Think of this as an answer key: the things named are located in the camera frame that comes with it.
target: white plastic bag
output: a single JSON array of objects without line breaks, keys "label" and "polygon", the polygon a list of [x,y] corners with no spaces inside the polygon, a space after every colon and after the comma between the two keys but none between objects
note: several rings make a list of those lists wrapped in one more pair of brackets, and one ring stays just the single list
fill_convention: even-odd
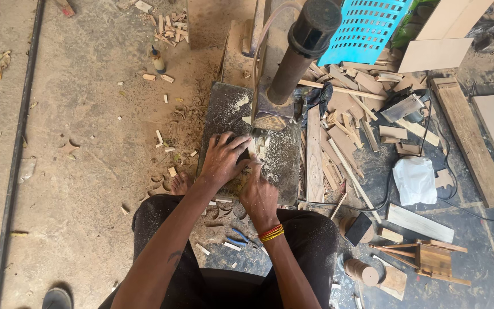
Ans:
[{"label": "white plastic bag", "polygon": [[427,158],[403,158],[393,169],[402,206],[415,203],[436,204],[436,185],[432,161]]}]

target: metal rod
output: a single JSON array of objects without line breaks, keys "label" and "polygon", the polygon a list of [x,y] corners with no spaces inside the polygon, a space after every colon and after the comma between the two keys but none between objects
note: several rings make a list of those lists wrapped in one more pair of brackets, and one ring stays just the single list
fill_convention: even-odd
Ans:
[{"label": "metal rod", "polygon": [[13,217],[13,207],[17,196],[17,180],[22,158],[23,136],[26,131],[26,120],[28,118],[28,106],[30,103],[30,91],[33,81],[33,69],[36,64],[37,46],[39,43],[39,31],[41,29],[41,17],[43,16],[45,0],[37,0],[36,19],[33,22],[33,32],[26,66],[26,77],[24,79],[24,89],[22,91],[22,102],[18,114],[17,134],[14,138],[13,159],[10,165],[9,186],[7,187],[7,198],[3,210],[3,221],[1,223],[0,235],[0,305],[3,291],[3,271],[7,260],[7,250],[9,242],[10,223]]}]

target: hand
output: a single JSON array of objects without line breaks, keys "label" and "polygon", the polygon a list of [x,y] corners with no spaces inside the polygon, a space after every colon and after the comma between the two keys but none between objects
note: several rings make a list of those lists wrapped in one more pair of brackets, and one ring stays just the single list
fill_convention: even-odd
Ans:
[{"label": "hand", "polygon": [[276,216],[278,188],[260,174],[260,162],[252,161],[249,166],[252,167],[252,173],[239,195],[239,201],[251,217],[257,232],[262,234],[279,225]]},{"label": "hand", "polygon": [[229,144],[226,144],[228,138],[234,136],[236,135],[231,131],[224,132],[220,135],[218,144],[216,144],[216,138],[219,137],[218,134],[214,134],[209,139],[209,148],[199,177],[205,178],[207,182],[217,187],[217,190],[237,177],[251,162],[249,159],[244,159],[236,164],[239,155],[251,143],[251,137],[249,137],[249,134],[245,134],[234,138]]}]

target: glue bottle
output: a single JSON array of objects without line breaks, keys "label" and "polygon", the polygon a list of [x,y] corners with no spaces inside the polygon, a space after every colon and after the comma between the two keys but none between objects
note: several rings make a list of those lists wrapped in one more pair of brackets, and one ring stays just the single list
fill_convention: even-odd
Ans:
[{"label": "glue bottle", "polygon": [[163,57],[161,56],[161,52],[156,50],[152,45],[152,52],[150,53],[150,58],[152,59],[152,63],[154,64],[155,70],[159,74],[165,73],[165,63],[163,62]]}]

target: bare foot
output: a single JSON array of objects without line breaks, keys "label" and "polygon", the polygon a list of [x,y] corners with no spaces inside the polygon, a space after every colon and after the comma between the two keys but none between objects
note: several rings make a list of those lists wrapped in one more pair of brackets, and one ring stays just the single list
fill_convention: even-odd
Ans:
[{"label": "bare foot", "polygon": [[192,184],[193,182],[186,172],[176,174],[171,183],[171,195],[185,195]]}]

